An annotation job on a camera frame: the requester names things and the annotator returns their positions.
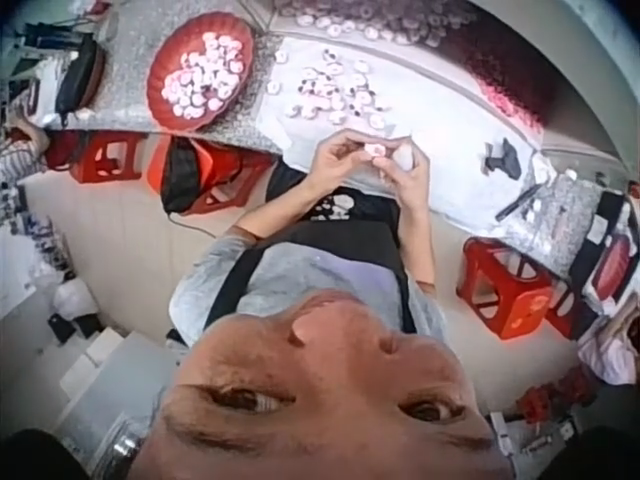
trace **black apron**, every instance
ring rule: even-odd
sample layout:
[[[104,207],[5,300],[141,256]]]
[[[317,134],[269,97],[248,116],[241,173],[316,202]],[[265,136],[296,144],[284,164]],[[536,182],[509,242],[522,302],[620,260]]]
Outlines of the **black apron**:
[[[246,250],[222,284],[204,325],[205,330],[217,319],[236,312],[264,252],[271,246],[284,242],[312,247],[345,260],[371,263],[391,270],[398,282],[402,331],[417,333],[409,309],[409,279],[394,234],[386,223],[367,220],[304,221]]]

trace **striped shirt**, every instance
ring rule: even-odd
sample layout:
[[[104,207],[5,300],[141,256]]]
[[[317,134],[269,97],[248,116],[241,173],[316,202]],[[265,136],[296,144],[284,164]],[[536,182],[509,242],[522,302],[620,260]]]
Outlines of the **striped shirt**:
[[[6,139],[0,144],[0,182],[18,183],[45,170],[40,151],[32,140]]]

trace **eye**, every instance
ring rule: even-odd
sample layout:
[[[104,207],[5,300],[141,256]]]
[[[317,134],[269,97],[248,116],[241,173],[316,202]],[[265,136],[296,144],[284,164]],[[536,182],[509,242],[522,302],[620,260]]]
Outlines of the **eye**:
[[[276,398],[246,389],[212,391],[211,399],[221,407],[248,413],[276,412],[295,401],[294,398]]]
[[[416,420],[422,422],[446,422],[460,417],[464,407],[453,405],[442,400],[421,400],[401,405],[400,410]]]

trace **gray t-shirt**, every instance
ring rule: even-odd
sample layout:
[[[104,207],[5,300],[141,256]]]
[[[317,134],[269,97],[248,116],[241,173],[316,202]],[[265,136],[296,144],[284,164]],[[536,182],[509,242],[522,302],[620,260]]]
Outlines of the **gray t-shirt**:
[[[202,335],[213,301],[247,241],[227,235],[178,284],[169,305],[171,319],[188,345]],[[323,288],[346,291],[367,304],[390,328],[400,329],[396,277],[384,267],[354,262],[315,248],[281,243],[267,249],[251,277],[238,312],[266,316],[281,312],[304,295]],[[419,334],[445,341],[437,303],[409,278],[409,308]]]

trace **nostril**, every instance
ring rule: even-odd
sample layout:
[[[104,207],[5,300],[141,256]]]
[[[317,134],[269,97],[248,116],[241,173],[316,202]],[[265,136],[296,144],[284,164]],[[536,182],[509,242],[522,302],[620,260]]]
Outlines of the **nostril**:
[[[398,342],[393,335],[389,335],[380,339],[378,346],[387,355],[393,355],[398,350]]]
[[[302,341],[302,339],[300,339],[300,337],[296,335],[296,333],[293,330],[289,331],[289,336],[287,337],[287,343],[289,343],[289,345],[292,345],[296,348],[304,347],[304,342]]]

